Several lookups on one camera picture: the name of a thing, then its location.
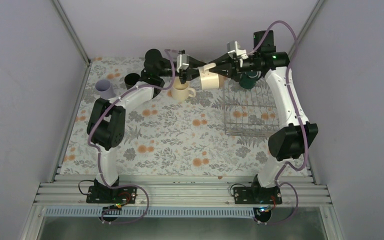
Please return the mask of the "floral table mat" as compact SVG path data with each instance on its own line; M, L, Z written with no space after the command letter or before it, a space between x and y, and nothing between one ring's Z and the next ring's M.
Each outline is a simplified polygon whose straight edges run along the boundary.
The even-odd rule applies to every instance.
M92 61L77 117L61 167L64 175L98 173L97 150L87 144L87 126L99 94L95 85L109 80L117 95L125 92L124 77L139 74L143 58L97 57ZM116 150L120 175L254 176L273 160L268 139L235 136L225 131L223 89L190 86L196 97L185 101L163 91L128 114L125 134Z

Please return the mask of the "lilac plastic cup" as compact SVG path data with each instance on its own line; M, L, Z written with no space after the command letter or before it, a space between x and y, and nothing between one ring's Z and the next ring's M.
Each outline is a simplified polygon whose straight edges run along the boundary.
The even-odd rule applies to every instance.
M113 85L108 79L101 79L95 84L95 90L103 99L109 100L116 96Z

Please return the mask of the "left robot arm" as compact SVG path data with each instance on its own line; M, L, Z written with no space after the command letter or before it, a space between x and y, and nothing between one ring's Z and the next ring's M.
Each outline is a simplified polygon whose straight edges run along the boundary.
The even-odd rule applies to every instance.
M199 76L198 68L205 62L177 51L177 58L171 56L172 49L165 49L163 57L157 49L145 53L143 70L134 77L135 83L120 96L110 99L98 98L93 105L87 126L87 144L97 151L98 173L93 181L91 193L111 203L119 197L119 174L117 171L116 147L125 135L128 114L153 98L161 91L168 90L163 77L170 77L173 86L179 77L182 84Z

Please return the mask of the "dark green mug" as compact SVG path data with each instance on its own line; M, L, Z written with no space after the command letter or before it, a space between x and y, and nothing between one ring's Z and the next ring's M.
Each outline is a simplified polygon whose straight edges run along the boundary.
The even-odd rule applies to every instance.
M259 79L258 72L250 71L244 72L240 75L239 85L247 90L252 89Z

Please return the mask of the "cream ribbed mug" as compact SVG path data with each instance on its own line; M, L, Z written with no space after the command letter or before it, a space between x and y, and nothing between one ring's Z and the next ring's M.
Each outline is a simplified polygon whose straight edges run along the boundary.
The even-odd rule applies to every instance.
M185 101L188 98L194 98L197 95L196 90L190 86L189 81L181 83L181 80L178 77L174 79L170 91L171 96L179 102Z

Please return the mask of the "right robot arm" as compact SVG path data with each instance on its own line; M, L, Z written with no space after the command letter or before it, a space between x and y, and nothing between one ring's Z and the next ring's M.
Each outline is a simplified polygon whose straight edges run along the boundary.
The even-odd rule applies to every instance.
M268 149L273 160L268 160L255 175L250 187L240 187L236 203L281 203L282 184L278 181L283 170L290 166L301 171L307 165L308 150L318 134L318 126L307 118L299 102L292 77L292 58L278 52L274 32L261 30L253 34L254 48L247 52L237 41L228 43L228 51L200 70L207 74L235 80L239 84L256 82L250 73L260 73L268 84L277 108L279 130L268 138Z

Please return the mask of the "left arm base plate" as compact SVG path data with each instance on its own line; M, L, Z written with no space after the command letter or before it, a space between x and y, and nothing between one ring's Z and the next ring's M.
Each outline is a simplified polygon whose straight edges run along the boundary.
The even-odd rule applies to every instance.
M88 204L134 204L137 190L134 186L118 189L90 186L85 201Z

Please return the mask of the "metal wire dish rack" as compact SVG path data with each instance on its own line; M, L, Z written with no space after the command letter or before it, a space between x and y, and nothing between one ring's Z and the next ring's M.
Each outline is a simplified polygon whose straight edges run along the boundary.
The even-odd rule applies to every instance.
M261 72L252 89L227 79L222 94L225 132L231 136L268 138L280 129L273 94Z

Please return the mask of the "beige white mug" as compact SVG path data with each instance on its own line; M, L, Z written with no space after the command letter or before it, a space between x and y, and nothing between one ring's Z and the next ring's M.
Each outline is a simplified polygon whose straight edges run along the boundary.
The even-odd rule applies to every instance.
M215 63L209 63L197 68L202 90L220 89L224 87L226 78L211 72L216 66Z

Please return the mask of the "black mug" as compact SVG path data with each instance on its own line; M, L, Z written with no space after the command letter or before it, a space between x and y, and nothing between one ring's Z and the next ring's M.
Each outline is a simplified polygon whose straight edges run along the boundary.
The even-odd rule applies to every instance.
M139 80L141 76L138 73L129 73L124 77L124 84L127 90L131 89Z

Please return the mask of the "aluminium front rail frame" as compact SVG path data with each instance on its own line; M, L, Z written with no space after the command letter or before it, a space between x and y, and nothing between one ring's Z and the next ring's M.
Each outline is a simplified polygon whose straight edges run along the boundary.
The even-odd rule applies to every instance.
M234 188L247 187L251 176L139 176L122 175L122 188L136 187L135 203L86 203L91 175L56 175L41 183L30 210L22 239L36 240L45 217L213 217L252 219L264 210L317 208L329 240L343 238L327 186L312 177L282 177L282 204L235 204Z

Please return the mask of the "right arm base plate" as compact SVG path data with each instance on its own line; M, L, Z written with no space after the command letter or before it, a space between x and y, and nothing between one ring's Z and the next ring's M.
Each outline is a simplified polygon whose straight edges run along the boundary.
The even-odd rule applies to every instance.
M283 203L280 188L234 187L234 202L236 205L280 205Z

